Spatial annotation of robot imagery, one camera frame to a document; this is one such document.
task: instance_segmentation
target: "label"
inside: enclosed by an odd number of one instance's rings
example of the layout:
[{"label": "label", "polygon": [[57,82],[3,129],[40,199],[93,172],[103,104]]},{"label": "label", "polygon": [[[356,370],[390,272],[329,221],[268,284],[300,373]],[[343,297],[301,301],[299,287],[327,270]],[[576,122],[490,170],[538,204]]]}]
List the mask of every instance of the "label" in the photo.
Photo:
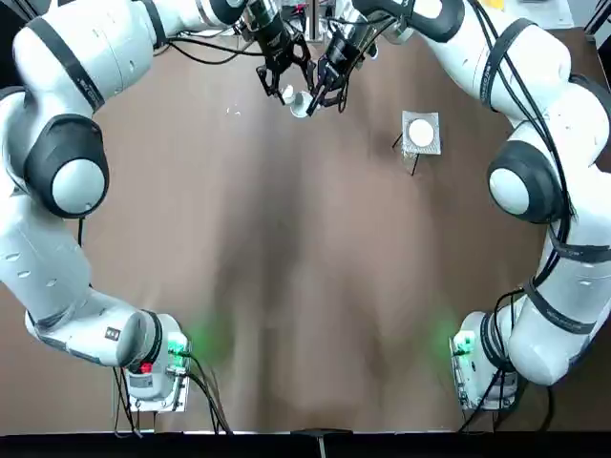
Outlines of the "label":
[{"label": "label", "polygon": [[131,388],[150,388],[151,386],[153,386],[153,376],[152,375],[144,375],[140,377],[130,375],[130,387]]},{"label": "label", "polygon": [[106,334],[104,334],[104,337],[110,341],[118,341],[118,337],[121,335],[121,331],[119,331],[118,329],[114,329],[113,327],[108,326],[106,328]]}]

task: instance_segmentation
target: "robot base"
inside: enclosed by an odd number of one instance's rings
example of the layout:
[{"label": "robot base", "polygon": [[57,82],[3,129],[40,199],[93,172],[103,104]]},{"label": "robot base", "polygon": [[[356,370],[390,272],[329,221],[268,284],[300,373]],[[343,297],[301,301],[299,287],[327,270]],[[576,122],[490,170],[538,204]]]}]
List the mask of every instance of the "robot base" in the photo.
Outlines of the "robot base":
[{"label": "robot base", "polygon": [[159,314],[161,343],[158,356],[144,374],[127,371],[132,410],[183,412],[186,409],[190,343],[170,315]]},{"label": "robot base", "polygon": [[[463,350],[458,348],[455,341],[456,338],[462,337],[462,332],[459,332],[456,337],[450,339],[452,374],[460,408],[462,410],[474,410],[479,406],[496,370],[491,371],[485,364],[481,364],[476,352],[463,353]],[[498,377],[480,409],[499,410],[501,379],[502,377]],[[508,409],[514,404],[516,401],[516,391],[517,373],[506,373],[503,383],[503,400],[500,403],[502,409]]]},{"label": "robot base", "polygon": [[130,405],[133,412],[184,412],[189,397],[189,378],[177,377],[172,392],[159,401],[144,401],[130,395]]}]

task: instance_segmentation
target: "black joint ring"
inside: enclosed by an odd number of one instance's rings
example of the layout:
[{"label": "black joint ring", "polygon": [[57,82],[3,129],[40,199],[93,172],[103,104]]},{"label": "black joint ring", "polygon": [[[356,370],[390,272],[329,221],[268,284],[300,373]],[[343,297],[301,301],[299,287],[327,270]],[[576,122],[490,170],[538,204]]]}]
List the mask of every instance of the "black joint ring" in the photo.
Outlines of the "black joint ring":
[{"label": "black joint ring", "polygon": [[153,342],[153,346],[151,347],[151,350],[144,357],[142,362],[143,363],[154,363],[155,360],[157,359],[157,356],[159,356],[159,351],[161,350],[161,342],[163,341],[161,321],[159,320],[157,313],[151,312],[150,310],[143,310],[143,311],[148,313],[151,316],[151,318],[153,319],[153,324],[155,325],[155,341]]},{"label": "black joint ring", "polygon": [[151,22],[153,23],[153,29],[155,30],[155,37],[157,38],[157,43],[153,47],[155,50],[158,50],[163,45],[168,42],[168,37],[165,35],[165,30],[163,29],[163,23],[161,22],[161,17],[159,16],[159,11],[153,3],[152,0],[140,0],[146,7],[147,12],[149,13],[149,17],[151,18]]}]

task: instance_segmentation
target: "black cable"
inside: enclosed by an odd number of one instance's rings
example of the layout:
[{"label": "black cable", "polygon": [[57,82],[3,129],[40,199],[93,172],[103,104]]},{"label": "black cable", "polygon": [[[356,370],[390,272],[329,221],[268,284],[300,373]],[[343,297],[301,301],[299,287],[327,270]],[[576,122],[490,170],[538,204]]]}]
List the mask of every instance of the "black cable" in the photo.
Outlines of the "black cable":
[{"label": "black cable", "polygon": [[[209,386],[209,384],[208,384],[208,377],[206,376],[206,373],[203,371],[203,367],[201,366],[200,361],[195,356],[193,356],[190,353],[188,353],[188,357],[195,362],[195,364],[198,367],[198,370],[201,373],[201,379],[202,379],[203,384],[206,387],[208,387]],[[214,400],[211,399],[211,398],[208,399],[208,407],[210,409],[210,418],[212,420],[212,427],[215,430],[215,433],[218,434],[219,433],[219,425],[221,424],[221,419],[222,419],[222,421],[224,422],[224,424],[226,426],[228,425],[228,423],[227,423],[227,418],[225,417],[224,409],[222,408],[221,395],[219,393],[219,384],[217,382],[217,376],[215,375],[214,370],[212,368],[210,368],[210,369],[211,369],[211,372],[212,372],[212,375],[213,375],[213,378],[214,378],[215,385],[212,388],[213,395],[214,395]],[[221,417],[217,417],[216,420],[215,420],[215,411],[214,411],[214,408],[212,407],[213,401],[215,401],[217,403],[218,412],[219,412],[219,414],[221,416]]]},{"label": "black cable", "polygon": [[163,48],[161,51],[157,51],[156,53],[153,54],[153,57],[158,57],[166,52],[168,52],[168,50],[172,48],[169,44],[165,45],[165,48]]},{"label": "black cable", "polygon": [[187,377],[189,377],[193,382],[195,382],[195,384],[201,389],[201,391],[205,395],[206,399],[208,400],[208,404],[209,404],[210,408],[212,409],[214,415],[219,419],[219,421],[221,423],[221,428],[225,431],[225,433],[226,434],[233,434],[233,431],[231,430],[229,425],[222,419],[222,417],[221,417],[221,415],[219,413],[219,409],[217,408],[216,404],[212,400],[212,396],[210,395],[210,391],[209,391],[208,387],[193,372],[188,372],[187,373]]},{"label": "black cable", "polygon": [[[245,50],[245,49],[249,48],[250,45],[252,45],[252,42],[248,43],[246,46],[244,46],[242,48],[242,50]],[[199,57],[194,56],[193,54],[185,51],[182,48],[179,48],[174,43],[169,43],[168,46],[170,46],[171,48],[174,48],[176,51],[180,52],[185,57],[188,57],[189,59],[194,60],[195,62],[198,62],[200,64],[205,64],[205,65],[222,65],[222,64],[226,64],[226,63],[231,62],[233,59],[235,59],[236,57],[239,57],[241,55],[239,53],[235,53],[232,56],[227,57],[226,59],[223,59],[223,60],[204,60],[204,59],[200,59]]]},{"label": "black cable", "polygon": [[327,22],[335,22],[337,24],[343,24],[346,26],[363,26],[364,27],[364,26],[372,26],[374,24],[381,24],[384,21],[386,21],[388,18],[389,18],[388,16],[384,16],[384,17],[379,17],[377,19],[373,19],[372,21],[361,21],[361,22],[351,22],[345,19],[340,19],[339,17],[327,17],[325,19],[327,20]]},{"label": "black cable", "polygon": [[[499,300],[499,302],[496,303],[495,313],[494,313],[494,320],[495,320],[496,335],[498,336],[498,339],[500,341],[501,351],[503,353],[503,357],[505,358],[505,361],[508,363],[509,362],[509,355],[507,355],[505,353],[505,344],[503,343],[503,336],[501,335],[501,333],[500,333],[500,331],[498,329],[498,319],[497,319],[499,304],[500,304],[500,301],[502,301],[503,296],[501,296],[501,299]],[[514,305],[514,291],[509,293],[509,297],[510,297],[510,301],[511,301],[510,313],[511,313],[511,320],[512,320],[512,331],[513,331],[514,330],[514,326],[516,325],[516,311],[515,311],[515,305]],[[507,375],[507,373],[505,371],[501,372],[500,393],[498,395],[498,416],[493,421],[493,432],[496,432],[498,427],[500,427],[500,425],[505,421],[504,419],[502,419],[502,417],[503,417],[502,413],[503,413],[503,389],[505,387],[505,376],[506,375]]]},{"label": "black cable", "polygon": [[495,375],[493,376],[492,380],[490,381],[490,384],[486,388],[486,391],[484,391],[484,395],[481,397],[481,400],[475,407],[474,412],[469,416],[467,421],[462,424],[462,427],[460,427],[457,432],[463,432],[465,428],[469,427],[469,425],[473,422],[473,420],[475,419],[475,417],[477,416],[481,408],[484,406],[484,403],[486,402],[486,398],[490,394],[490,391],[493,389],[493,386],[495,385],[496,380],[498,380],[498,377],[500,376],[501,372],[502,372],[501,369],[498,369],[496,371]]},{"label": "black cable", "polygon": [[251,57],[261,57],[264,56],[262,52],[246,52],[242,50],[232,50],[231,48],[226,48],[225,46],[215,45],[213,43],[206,43],[205,41],[196,40],[193,38],[169,38],[169,43],[191,43],[193,45],[204,46],[205,48],[212,48],[213,50],[231,52],[232,54],[240,54],[240,55],[249,55]]},{"label": "black cable", "polygon": [[84,223],[85,223],[85,218],[78,219],[78,232],[76,236],[76,242],[78,243],[78,246],[80,247],[83,246],[83,225]]},{"label": "black cable", "polygon": [[[380,29],[378,29],[378,31],[376,31],[373,37],[369,39],[367,44],[359,52],[359,55],[357,56],[357,58],[352,61],[352,64],[350,65],[350,67],[348,68],[348,71],[346,72],[346,81],[344,83],[344,86],[342,86],[342,89],[340,89],[340,92],[339,92],[340,100],[337,104],[337,110],[340,113],[344,112],[344,110],[346,109],[346,105],[348,104],[348,86],[350,84],[350,75],[352,74],[354,67],[356,67],[356,64],[358,64],[361,61],[361,59],[363,58],[363,55],[365,55],[365,52],[367,52],[370,46],[373,43],[375,43],[376,38],[380,36],[382,32],[384,32],[388,27],[390,27],[395,22],[395,19],[390,16],[385,16],[384,18],[381,18],[381,19],[383,19],[384,21],[388,21],[387,24],[384,27],[381,27]],[[383,21],[370,22],[370,24],[377,24],[378,22],[383,22]]]},{"label": "black cable", "polygon": [[[117,392],[118,392],[118,399],[120,400],[120,402],[123,405],[123,412],[125,413],[125,417],[127,418],[127,421],[130,424],[130,429],[132,430],[132,433],[136,433],[136,427],[134,425],[134,419],[132,418],[132,414],[131,414],[131,411],[130,411],[130,408],[129,408],[129,394],[127,395],[127,402],[126,402],[125,398],[123,397],[123,389],[122,389],[122,386],[121,386],[121,381],[119,380],[119,377],[116,374],[116,367],[113,367],[113,374],[115,375],[115,382],[116,382],[116,389],[117,389]],[[123,438],[123,437],[127,437],[127,436],[121,436],[116,431],[116,426],[118,424],[118,407],[119,407],[119,402],[116,403],[115,436]]]},{"label": "black cable", "polygon": [[554,415],[556,415],[556,400],[554,399],[554,391],[550,386],[547,387],[547,413],[545,414],[545,418],[543,419],[543,423],[538,429],[538,432],[547,431],[552,425],[552,421],[554,420]]},{"label": "black cable", "polygon": [[23,11],[26,18],[30,21],[33,20],[33,18],[35,18],[38,15],[37,11],[32,7],[30,2],[28,2],[27,0],[14,0],[13,4],[17,5],[19,9]]}]

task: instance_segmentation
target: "cable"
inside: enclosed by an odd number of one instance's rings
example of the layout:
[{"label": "cable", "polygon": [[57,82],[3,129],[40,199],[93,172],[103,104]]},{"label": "cable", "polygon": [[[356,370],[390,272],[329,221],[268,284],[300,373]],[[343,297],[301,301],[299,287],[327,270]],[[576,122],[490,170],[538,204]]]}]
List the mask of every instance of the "cable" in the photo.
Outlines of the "cable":
[{"label": "cable", "polygon": [[190,54],[189,52],[183,50],[182,48],[179,48],[174,43],[170,43],[169,46],[171,48],[174,48],[176,51],[180,52],[185,57],[188,57],[189,59],[191,59],[191,60],[193,60],[195,62],[198,62],[200,64],[205,64],[205,65],[222,65],[222,64],[226,64],[228,62],[231,62],[233,59],[235,59],[236,57],[239,56],[239,54],[233,54],[232,56],[227,57],[226,59],[223,59],[223,60],[204,60],[204,59],[200,59],[199,57],[194,56],[193,54]]},{"label": "cable", "polygon": [[[200,364],[200,361],[194,355],[192,355],[191,353],[180,353],[180,356],[185,356],[185,357],[190,358],[191,360],[193,360],[195,362],[195,364],[197,365],[198,370],[201,373],[201,379],[202,379],[203,384],[206,386],[206,388],[209,385],[211,385],[211,384],[209,384],[208,377],[206,376],[206,373],[204,372],[203,367]],[[212,420],[212,427],[215,429],[215,433],[218,434],[218,429],[219,429],[219,426],[221,425],[221,421],[224,422],[226,427],[228,427],[228,422],[227,422],[227,419],[225,417],[224,409],[222,407],[221,394],[219,393],[219,382],[217,381],[217,375],[215,374],[214,369],[210,365],[208,367],[210,369],[210,372],[212,373],[212,378],[213,378],[213,381],[214,381],[214,384],[212,385],[212,391],[213,391],[214,400],[211,399],[211,398],[208,398],[208,406],[210,408],[210,418]],[[220,416],[218,418],[216,418],[215,411],[214,411],[214,409],[212,407],[212,403],[213,402],[216,402],[216,406],[217,406],[218,412],[220,414]]]},{"label": "cable", "polygon": [[547,387],[547,413],[543,419],[543,423],[538,429],[538,432],[545,432],[550,428],[554,416],[556,415],[556,400],[554,399],[554,391],[550,386]]},{"label": "cable", "polygon": [[188,57],[189,59],[194,60],[196,62],[199,62],[200,64],[205,64],[205,65],[222,65],[222,64],[226,64],[228,62],[231,62],[236,57],[239,57],[240,55],[242,55],[239,52],[247,50],[248,48],[250,48],[250,46],[252,46],[252,44],[253,44],[253,42],[251,41],[250,43],[248,43],[244,47],[242,47],[240,50],[236,50],[237,52],[235,54],[233,54],[232,56],[227,57],[226,59],[223,59],[223,60],[204,60],[204,59],[200,59],[199,57],[194,56],[193,54],[185,51],[184,49],[179,48],[174,43],[169,43],[168,46],[171,47],[171,48],[174,48],[175,50],[180,52],[185,57]]},{"label": "cable", "polygon": [[361,22],[351,22],[351,21],[347,21],[345,19],[340,19],[339,17],[327,17],[327,18],[321,18],[321,19],[326,19],[327,22],[335,22],[337,24],[343,24],[346,26],[372,26],[375,24],[381,24],[384,21],[386,21],[389,17],[388,16],[384,16],[384,17],[379,17],[377,19],[373,19],[372,21],[361,21]]},{"label": "cable", "polygon": [[588,23],[583,28],[585,31],[587,31],[590,28],[590,26],[592,26],[596,18],[602,13],[602,10],[604,10],[604,8],[607,6],[606,4],[607,4],[606,0],[600,0],[599,3],[594,7],[594,10],[595,10],[594,14],[592,15]]},{"label": "cable", "polygon": [[[340,89],[340,93],[339,93],[340,100],[337,104],[337,110],[339,113],[343,113],[344,110],[346,109],[346,105],[348,104],[348,86],[350,84],[350,75],[352,74],[354,67],[356,67],[356,64],[361,61],[365,52],[367,52],[369,47],[375,42],[375,39],[378,36],[380,36],[383,31],[385,31],[388,27],[390,27],[395,22],[395,19],[390,16],[385,16],[383,19],[385,21],[388,21],[387,24],[385,24],[384,27],[381,27],[378,31],[376,31],[373,37],[363,47],[363,49],[361,50],[357,58],[352,61],[352,64],[350,65],[350,67],[348,68],[348,71],[346,72],[346,82],[344,83],[344,86],[342,86],[342,89]],[[377,24],[378,22],[382,22],[382,21],[370,22],[370,24]]]},{"label": "cable", "polygon": [[168,50],[172,48],[169,44],[165,45],[165,48],[163,48],[161,51],[157,51],[156,53],[153,54],[153,57],[158,57],[166,52],[168,52]]},{"label": "cable", "polygon": [[492,380],[490,381],[490,384],[486,388],[486,391],[484,391],[484,395],[481,397],[481,400],[479,401],[479,403],[475,407],[474,413],[472,413],[469,416],[467,421],[462,424],[462,427],[460,427],[460,429],[457,432],[463,432],[465,430],[465,428],[469,427],[469,425],[473,422],[473,420],[475,419],[475,416],[477,416],[477,414],[479,413],[481,408],[484,406],[484,403],[486,402],[486,398],[490,394],[490,391],[493,389],[493,386],[495,385],[496,380],[498,380],[498,377],[500,376],[500,373],[501,373],[501,369],[498,369],[496,371],[496,374],[493,376]]},{"label": "cable", "polygon": [[226,48],[225,46],[219,46],[212,43],[206,43],[204,41],[195,40],[193,38],[170,38],[170,44],[173,43],[191,43],[198,46],[204,46],[205,48],[212,48],[213,50],[231,52],[232,54],[240,54],[240,55],[249,55],[251,57],[261,57],[264,56],[262,52],[246,52],[243,50],[232,50],[231,48]]},{"label": "cable", "polygon": [[[511,313],[511,320],[512,320],[512,331],[514,330],[514,326],[516,325],[516,311],[514,310],[515,305],[514,305],[514,293],[515,291],[512,291],[509,294],[510,300],[511,300],[511,305],[510,305],[510,313]],[[495,306],[495,312],[494,312],[494,320],[495,320],[495,330],[496,330],[496,335],[498,336],[498,340],[500,342],[500,347],[501,347],[501,351],[503,353],[503,357],[505,358],[505,361],[507,363],[509,363],[509,356],[505,353],[505,344],[503,342],[503,336],[500,333],[500,330],[498,329],[498,308],[499,308],[499,304],[500,301],[502,301],[504,298],[506,297],[506,295],[503,295],[500,297],[499,301],[496,302],[496,306]],[[502,419],[503,415],[503,389],[505,387],[505,375],[507,375],[507,372],[505,372],[504,370],[501,372],[501,379],[500,379],[500,392],[498,395],[498,416],[496,417],[496,419],[493,421],[493,432],[496,432],[496,430],[498,429],[498,427],[500,427],[500,425],[505,421],[504,419]]]},{"label": "cable", "polygon": [[78,232],[77,232],[77,236],[76,236],[76,242],[78,243],[78,246],[82,247],[83,246],[83,226],[85,224],[85,218],[79,218],[78,219]]},{"label": "cable", "polygon": [[225,431],[225,434],[233,434],[233,431],[231,430],[229,425],[221,417],[221,414],[219,413],[219,409],[217,408],[217,405],[214,403],[214,400],[212,399],[212,396],[210,395],[210,391],[208,387],[206,386],[206,384],[202,382],[199,379],[199,377],[195,375],[193,372],[188,372],[187,377],[189,377],[193,382],[195,382],[195,384],[201,389],[206,399],[208,400],[208,405],[213,412],[213,419],[212,419],[213,426],[214,426],[214,416],[216,416],[217,419],[219,420],[222,430]]},{"label": "cable", "polygon": [[140,433],[140,431],[137,430],[136,426],[134,425],[134,417],[132,416],[132,411],[130,410],[130,395],[129,395],[129,391],[127,387],[127,381],[125,380],[125,374],[123,373],[122,369],[119,369],[119,370],[121,371],[122,380],[125,383],[127,401],[123,397],[123,389],[121,386],[121,381],[119,380],[119,377],[116,374],[116,367],[113,367],[113,374],[115,375],[116,389],[118,391],[118,400],[116,403],[116,412],[115,412],[115,436],[121,439],[124,437],[128,437],[128,436],[120,435],[118,431],[116,430],[116,427],[118,425],[118,408],[119,408],[119,401],[120,401],[121,404],[123,405],[123,412],[125,413],[125,417],[127,418],[127,421],[130,424],[130,429],[132,430],[132,433],[141,438],[142,434]]}]

